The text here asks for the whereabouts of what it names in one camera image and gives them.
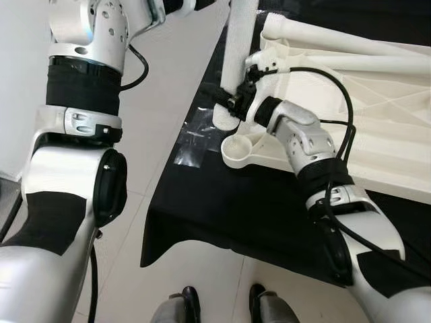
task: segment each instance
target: black tablecloth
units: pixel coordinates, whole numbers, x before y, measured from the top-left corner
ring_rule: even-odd
[[[279,1],[263,2],[274,5]],[[257,49],[264,18],[265,14],[258,16],[252,51]],[[225,37],[226,31],[204,81],[219,81]],[[192,120],[197,107],[212,106],[213,102],[197,93],[187,120]],[[177,142],[150,203],[141,266],[149,266],[177,242],[201,240],[337,285],[322,233],[307,219],[293,174],[262,166],[233,170],[223,163],[220,152],[214,151],[203,154],[199,168],[176,165],[180,147]],[[376,192],[369,195],[403,238],[429,257],[431,206]],[[406,252],[408,261],[424,265],[410,247]]]

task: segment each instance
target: trouser leg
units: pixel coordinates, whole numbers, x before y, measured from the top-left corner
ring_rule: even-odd
[[[300,323],[291,307],[272,291],[260,294],[259,303],[262,323]]]
[[[151,323],[186,323],[186,302],[181,294],[171,295],[154,313]]]

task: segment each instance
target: person's foot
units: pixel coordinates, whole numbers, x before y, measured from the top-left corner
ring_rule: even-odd
[[[266,289],[261,284],[254,284],[250,288],[248,295],[248,308],[251,314],[252,323],[261,323],[261,306],[259,303],[259,295],[262,294]]]
[[[187,323],[201,323],[201,304],[197,291],[192,286],[187,286],[183,289],[181,295],[186,300],[186,317]]]

